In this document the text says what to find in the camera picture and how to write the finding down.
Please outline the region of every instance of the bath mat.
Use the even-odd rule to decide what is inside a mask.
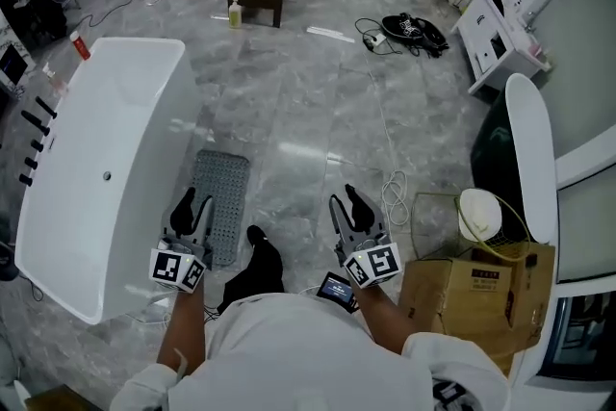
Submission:
[[[193,171],[193,204],[200,204],[208,195],[214,198],[214,222],[209,240],[214,252],[213,262],[228,266],[235,262],[238,254],[250,162],[242,156],[202,150],[196,154]]]

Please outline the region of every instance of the white cabinet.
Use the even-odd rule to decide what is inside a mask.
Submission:
[[[451,29],[459,32],[471,61],[475,83],[473,94],[484,84],[502,90],[513,73],[532,77],[550,65],[530,55],[534,39],[519,23],[506,21],[492,0],[473,0]]]

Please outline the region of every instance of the person's arm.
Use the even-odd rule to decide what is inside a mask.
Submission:
[[[394,353],[402,354],[407,338],[417,332],[413,321],[404,316],[380,286],[362,290],[352,279],[350,283],[374,341]]]
[[[180,356],[188,360],[185,375],[193,373],[205,361],[205,320],[203,316],[203,278],[191,295],[179,293],[156,363],[178,371]]]

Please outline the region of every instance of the black bag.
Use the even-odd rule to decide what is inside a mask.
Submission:
[[[422,48],[431,57],[440,57],[449,48],[436,26],[425,19],[413,18],[408,13],[383,17],[381,25],[386,36],[407,46],[413,55],[419,55]]]

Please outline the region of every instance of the marble floor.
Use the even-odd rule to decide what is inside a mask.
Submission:
[[[82,10],[67,13],[69,24],[85,13],[97,21],[126,0],[79,1]],[[417,190],[456,192],[472,184],[469,151],[487,107],[467,94],[471,80],[460,41],[450,38],[450,50],[440,59],[425,53],[416,58],[404,49],[377,56],[353,26],[360,17],[401,12],[427,18],[444,33],[457,19],[443,0],[285,0],[279,30],[267,26],[271,12],[258,12],[234,31],[212,18],[226,14],[225,0],[135,0],[79,31],[89,44],[105,36],[186,43],[203,109],[177,189],[187,187],[199,149],[248,158],[244,226],[266,230],[281,251],[287,290],[298,292],[320,284],[328,270],[338,271],[327,199],[344,194],[346,183],[380,203],[382,184],[393,170],[402,170],[409,206]],[[341,31],[356,42],[308,34],[309,26]],[[65,79],[79,63],[67,39],[34,55]],[[17,110],[33,109],[36,95],[53,99],[40,73],[30,84]],[[4,129],[0,154],[0,213],[10,219],[13,235],[23,195],[17,177],[35,136],[17,114]],[[415,252],[408,222],[393,226],[392,235],[404,261],[435,247],[426,236]],[[224,282],[247,263],[244,235],[239,249],[234,265],[206,274],[208,304],[220,302]],[[386,284],[392,296],[400,281]],[[22,279],[1,287],[0,314],[32,385],[63,382],[102,408],[131,374],[154,361],[164,332],[159,323],[125,316],[87,326],[47,297],[33,301]]]

